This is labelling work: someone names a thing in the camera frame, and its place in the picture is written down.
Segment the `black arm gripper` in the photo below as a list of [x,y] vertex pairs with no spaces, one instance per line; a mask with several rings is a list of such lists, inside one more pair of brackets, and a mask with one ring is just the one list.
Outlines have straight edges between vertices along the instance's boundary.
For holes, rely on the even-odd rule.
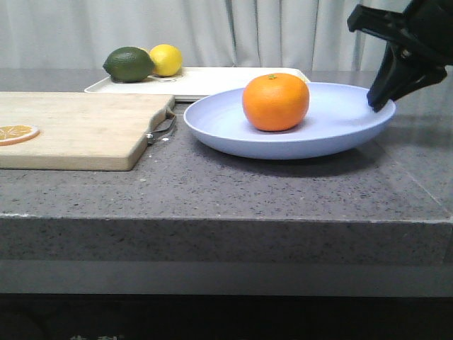
[[347,19],[359,30],[388,44],[381,67],[367,93],[373,111],[418,89],[440,83],[452,64],[452,2],[411,1],[402,12],[357,5]]

